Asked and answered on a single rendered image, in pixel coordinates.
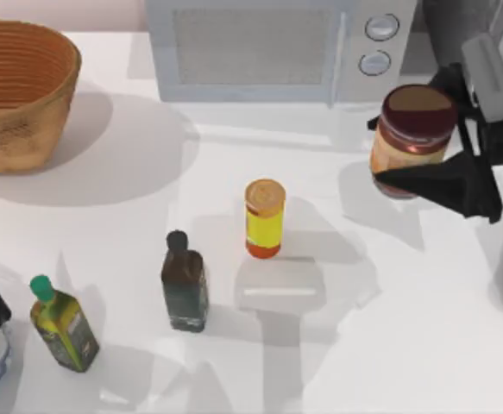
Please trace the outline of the dark brown glass bottle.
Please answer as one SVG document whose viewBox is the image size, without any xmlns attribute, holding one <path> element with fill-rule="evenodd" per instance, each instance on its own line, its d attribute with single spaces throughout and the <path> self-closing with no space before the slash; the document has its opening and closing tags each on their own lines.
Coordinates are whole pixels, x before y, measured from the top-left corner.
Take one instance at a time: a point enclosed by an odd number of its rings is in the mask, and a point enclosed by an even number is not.
<svg viewBox="0 0 503 414">
<path fill-rule="evenodd" d="M 202 332 L 210 305 L 203 256 L 189 249 L 188 236 L 182 230 L 170 231 L 166 243 L 160 278 L 171 327 Z"/>
</svg>

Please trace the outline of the yellow bottle with orange cap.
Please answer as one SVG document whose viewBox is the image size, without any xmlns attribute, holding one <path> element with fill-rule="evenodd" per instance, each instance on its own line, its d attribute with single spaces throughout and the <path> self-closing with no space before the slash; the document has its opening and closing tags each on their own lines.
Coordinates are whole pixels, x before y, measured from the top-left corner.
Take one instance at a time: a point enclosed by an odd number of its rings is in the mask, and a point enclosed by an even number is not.
<svg viewBox="0 0 503 414">
<path fill-rule="evenodd" d="M 244 194 L 246 249 L 255 258 L 269 259 L 281 248 L 286 203 L 284 187 L 273 179 L 257 179 Z"/>
</svg>

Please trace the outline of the round microwave knob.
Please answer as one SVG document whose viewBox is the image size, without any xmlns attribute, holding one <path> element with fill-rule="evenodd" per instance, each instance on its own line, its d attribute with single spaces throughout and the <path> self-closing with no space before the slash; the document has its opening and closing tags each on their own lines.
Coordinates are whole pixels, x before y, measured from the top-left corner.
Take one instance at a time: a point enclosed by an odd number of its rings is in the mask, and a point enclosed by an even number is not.
<svg viewBox="0 0 503 414">
<path fill-rule="evenodd" d="M 388 41 L 399 32 L 399 19 L 393 14 L 373 16 L 365 24 L 365 34 L 372 41 Z"/>
<path fill-rule="evenodd" d="M 382 50 L 375 50 L 361 56 L 358 69 L 362 74 L 369 77 L 377 77 L 386 73 L 392 64 L 391 56 Z"/>
</svg>

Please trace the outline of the pale microwave oven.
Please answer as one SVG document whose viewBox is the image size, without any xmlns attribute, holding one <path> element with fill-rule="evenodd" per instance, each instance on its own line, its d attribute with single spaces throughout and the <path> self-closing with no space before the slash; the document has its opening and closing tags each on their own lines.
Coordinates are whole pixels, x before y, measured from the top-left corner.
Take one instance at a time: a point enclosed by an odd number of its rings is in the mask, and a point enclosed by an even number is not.
<svg viewBox="0 0 503 414">
<path fill-rule="evenodd" d="M 167 102 L 380 101 L 418 0 L 145 0 Z"/>
</svg>

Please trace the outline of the green bottle with green cap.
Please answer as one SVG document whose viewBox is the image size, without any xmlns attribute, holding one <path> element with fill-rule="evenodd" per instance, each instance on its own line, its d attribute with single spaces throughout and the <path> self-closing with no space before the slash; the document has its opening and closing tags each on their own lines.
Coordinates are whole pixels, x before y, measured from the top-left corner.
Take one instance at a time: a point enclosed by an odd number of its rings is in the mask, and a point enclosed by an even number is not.
<svg viewBox="0 0 503 414">
<path fill-rule="evenodd" d="M 52 357 L 66 369 L 85 373 L 100 347 L 79 301 L 56 290 L 43 274 L 33 277 L 29 287 L 36 297 L 30 319 Z"/>
</svg>

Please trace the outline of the brown jar with dark lid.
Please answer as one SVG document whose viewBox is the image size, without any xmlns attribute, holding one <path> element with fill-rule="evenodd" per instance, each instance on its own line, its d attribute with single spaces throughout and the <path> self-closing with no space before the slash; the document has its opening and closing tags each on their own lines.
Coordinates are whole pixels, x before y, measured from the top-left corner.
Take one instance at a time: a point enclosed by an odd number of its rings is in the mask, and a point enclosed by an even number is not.
<svg viewBox="0 0 503 414">
<path fill-rule="evenodd" d="M 439 163 L 457 123 L 457 109 L 429 85 L 402 85 L 385 97 L 374 126 L 370 172 Z"/>
</svg>

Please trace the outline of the woven wicker basket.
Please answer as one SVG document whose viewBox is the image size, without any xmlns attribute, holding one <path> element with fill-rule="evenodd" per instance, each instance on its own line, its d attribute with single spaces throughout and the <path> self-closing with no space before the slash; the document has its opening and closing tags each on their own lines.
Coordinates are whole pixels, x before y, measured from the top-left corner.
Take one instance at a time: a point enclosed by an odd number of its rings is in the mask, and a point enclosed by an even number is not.
<svg viewBox="0 0 503 414">
<path fill-rule="evenodd" d="M 0 173 L 43 166 L 63 134 L 82 57 L 62 33 L 0 20 Z"/>
</svg>

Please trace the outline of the microwave oven door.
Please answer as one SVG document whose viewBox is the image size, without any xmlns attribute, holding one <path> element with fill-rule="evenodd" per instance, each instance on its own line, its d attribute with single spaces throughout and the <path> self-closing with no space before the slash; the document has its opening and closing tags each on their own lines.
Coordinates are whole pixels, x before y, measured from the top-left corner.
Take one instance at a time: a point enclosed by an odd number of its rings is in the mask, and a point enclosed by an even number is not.
<svg viewBox="0 0 503 414">
<path fill-rule="evenodd" d="M 164 102 L 331 105 L 349 0 L 144 0 Z"/>
</svg>

